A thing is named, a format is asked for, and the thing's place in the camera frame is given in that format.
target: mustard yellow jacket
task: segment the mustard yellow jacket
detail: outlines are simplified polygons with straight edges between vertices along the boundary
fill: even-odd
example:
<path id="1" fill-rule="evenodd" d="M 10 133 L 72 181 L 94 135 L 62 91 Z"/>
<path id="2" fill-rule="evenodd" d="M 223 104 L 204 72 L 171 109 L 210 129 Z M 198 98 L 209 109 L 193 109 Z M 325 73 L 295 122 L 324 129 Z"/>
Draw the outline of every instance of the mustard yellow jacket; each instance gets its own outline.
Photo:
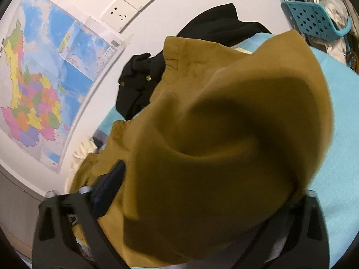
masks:
<path id="1" fill-rule="evenodd" d="M 166 71 L 151 104 L 114 123 L 90 154 L 75 192 L 119 159 L 124 183 L 106 216 L 106 236 L 130 267 L 206 259 L 299 199 L 330 144 L 328 88 L 296 31 L 253 54 L 168 37 Z M 80 227 L 75 229 L 84 240 Z"/>

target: screw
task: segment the screw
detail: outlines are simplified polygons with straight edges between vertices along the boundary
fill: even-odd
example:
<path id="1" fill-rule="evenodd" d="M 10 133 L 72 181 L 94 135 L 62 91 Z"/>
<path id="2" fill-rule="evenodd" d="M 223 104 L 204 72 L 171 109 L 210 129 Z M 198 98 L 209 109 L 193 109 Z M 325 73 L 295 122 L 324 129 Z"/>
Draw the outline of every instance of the screw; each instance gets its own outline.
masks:
<path id="1" fill-rule="evenodd" d="M 316 198 L 318 196 L 318 194 L 313 191 L 313 190 L 307 190 L 306 191 L 306 194 L 309 196 L 309 197 L 312 197 L 312 198 Z"/>
<path id="2" fill-rule="evenodd" d="M 88 192 L 92 191 L 92 187 L 91 186 L 83 186 L 79 189 L 79 193 L 80 194 L 86 194 Z"/>
<path id="3" fill-rule="evenodd" d="M 56 195 L 57 195 L 56 192 L 51 190 L 51 191 L 46 193 L 45 197 L 46 198 L 52 198 L 52 197 L 55 197 Z"/>

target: blue blanket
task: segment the blue blanket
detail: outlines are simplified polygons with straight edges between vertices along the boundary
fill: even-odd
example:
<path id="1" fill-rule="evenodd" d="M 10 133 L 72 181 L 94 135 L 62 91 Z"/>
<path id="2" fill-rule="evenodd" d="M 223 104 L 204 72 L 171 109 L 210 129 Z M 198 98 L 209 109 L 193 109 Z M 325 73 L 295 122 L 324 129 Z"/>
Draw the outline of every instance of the blue blanket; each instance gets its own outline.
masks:
<path id="1" fill-rule="evenodd" d="M 254 52 L 272 36 L 258 33 L 238 47 Z M 309 187 L 318 193 L 324 212 L 332 267 L 359 231 L 359 77 L 326 53 L 312 51 L 326 77 L 335 119 L 333 143 Z M 94 136 L 105 142 L 116 120 L 124 118 L 113 108 Z"/>

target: white cloth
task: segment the white cloth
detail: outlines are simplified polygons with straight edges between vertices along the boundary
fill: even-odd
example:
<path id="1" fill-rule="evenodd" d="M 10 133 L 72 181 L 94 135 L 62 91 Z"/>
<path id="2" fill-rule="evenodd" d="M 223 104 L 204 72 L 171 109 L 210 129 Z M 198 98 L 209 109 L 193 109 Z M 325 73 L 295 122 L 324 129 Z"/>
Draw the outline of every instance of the white cloth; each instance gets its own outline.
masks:
<path id="1" fill-rule="evenodd" d="M 97 150 L 97 146 L 95 145 L 93 138 L 88 137 L 77 148 L 77 150 L 72 154 L 72 161 L 70 164 L 70 172 L 69 176 L 65 182 L 65 194 L 70 193 L 71 184 L 74 180 L 76 172 L 80 168 L 82 162 L 85 160 L 89 153 L 94 153 Z"/>
<path id="2" fill-rule="evenodd" d="M 326 52 L 338 62 L 346 65 L 346 44 L 344 37 L 331 43 L 317 37 L 309 37 L 309 41 L 311 46 Z"/>

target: map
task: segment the map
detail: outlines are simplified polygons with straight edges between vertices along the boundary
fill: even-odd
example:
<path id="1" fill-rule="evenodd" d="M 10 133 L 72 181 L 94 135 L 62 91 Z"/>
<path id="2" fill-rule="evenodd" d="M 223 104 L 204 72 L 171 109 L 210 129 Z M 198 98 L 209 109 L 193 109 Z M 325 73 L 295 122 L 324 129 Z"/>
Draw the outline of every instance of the map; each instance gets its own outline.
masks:
<path id="1" fill-rule="evenodd" d="M 0 128 L 55 172 L 90 87 L 116 50 L 49 0 L 21 0 L 0 58 Z"/>

